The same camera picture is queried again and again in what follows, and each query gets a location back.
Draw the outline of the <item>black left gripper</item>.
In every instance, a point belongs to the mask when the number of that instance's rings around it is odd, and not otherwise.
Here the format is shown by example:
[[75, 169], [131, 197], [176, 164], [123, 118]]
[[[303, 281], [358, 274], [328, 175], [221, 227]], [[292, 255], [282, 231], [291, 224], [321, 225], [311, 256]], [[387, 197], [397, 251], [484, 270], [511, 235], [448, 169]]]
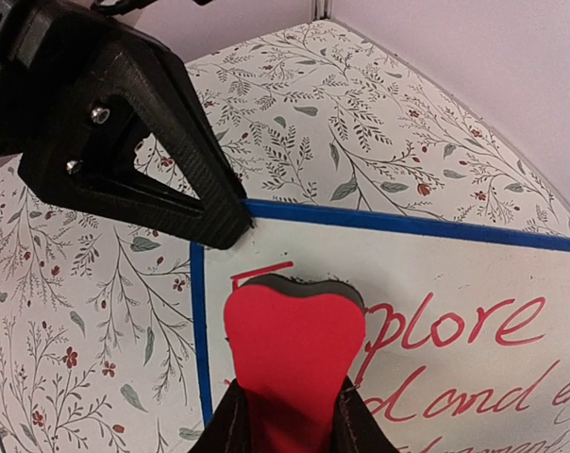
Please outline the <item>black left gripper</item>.
[[58, 87], [44, 47], [55, 1], [0, 1], [0, 156], [23, 151], [52, 115]]

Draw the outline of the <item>small whiteboard blue frame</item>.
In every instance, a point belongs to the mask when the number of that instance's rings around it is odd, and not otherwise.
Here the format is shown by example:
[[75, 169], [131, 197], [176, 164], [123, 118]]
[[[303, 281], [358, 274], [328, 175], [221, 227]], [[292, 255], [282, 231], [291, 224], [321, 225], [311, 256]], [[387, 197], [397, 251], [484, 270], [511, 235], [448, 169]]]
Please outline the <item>small whiteboard blue frame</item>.
[[347, 378], [397, 452], [570, 452], [570, 239], [251, 200], [231, 248], [192, 243], [205, 427], [236, 379], [228, 297], [276, 274], [364, 303]]

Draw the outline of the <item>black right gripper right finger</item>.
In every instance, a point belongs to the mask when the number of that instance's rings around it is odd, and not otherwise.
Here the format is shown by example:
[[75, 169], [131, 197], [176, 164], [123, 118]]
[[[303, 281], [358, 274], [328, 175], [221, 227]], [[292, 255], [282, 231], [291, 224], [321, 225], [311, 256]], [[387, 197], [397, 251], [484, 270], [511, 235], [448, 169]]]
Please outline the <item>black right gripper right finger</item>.
[[333, 453], [397, 452], [365, 406], [357, 387], [349, 377], [344, 380], [342, 389], [336, 398], [329, 451]]

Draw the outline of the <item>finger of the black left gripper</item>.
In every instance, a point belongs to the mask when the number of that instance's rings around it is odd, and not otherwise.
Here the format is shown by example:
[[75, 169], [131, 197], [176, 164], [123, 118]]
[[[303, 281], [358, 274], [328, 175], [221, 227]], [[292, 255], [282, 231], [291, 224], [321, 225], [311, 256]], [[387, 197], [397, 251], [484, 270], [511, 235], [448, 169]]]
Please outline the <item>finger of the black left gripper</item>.
[[250, 228], [243, 185], [163, 44], [83, 8], [41, 8], [19, 57], [47, 100], [18, 168], [42, 202], [213, 248]]

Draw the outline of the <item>red whiteboard eraser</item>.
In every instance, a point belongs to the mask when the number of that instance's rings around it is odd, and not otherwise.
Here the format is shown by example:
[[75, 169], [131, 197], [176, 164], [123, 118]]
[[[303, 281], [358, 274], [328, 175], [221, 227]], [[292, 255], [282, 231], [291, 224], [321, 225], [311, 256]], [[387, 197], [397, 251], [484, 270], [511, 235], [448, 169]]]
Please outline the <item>red whiteboard eraser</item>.
[[337, 280], [254, 277], [228, 297], [224, 322], [252, 450], [328, 451], [336, 398], [366, 334], [360, 293]]

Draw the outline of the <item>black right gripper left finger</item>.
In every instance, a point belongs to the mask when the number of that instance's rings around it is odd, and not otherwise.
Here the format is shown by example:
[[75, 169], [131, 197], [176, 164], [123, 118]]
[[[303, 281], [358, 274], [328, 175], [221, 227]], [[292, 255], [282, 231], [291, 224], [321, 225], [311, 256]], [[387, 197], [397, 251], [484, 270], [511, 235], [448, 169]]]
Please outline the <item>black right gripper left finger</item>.
[[245, 392], [236, 379], [228, 386], [209, 424], [189, 452], [252, 452], [248, 403]]

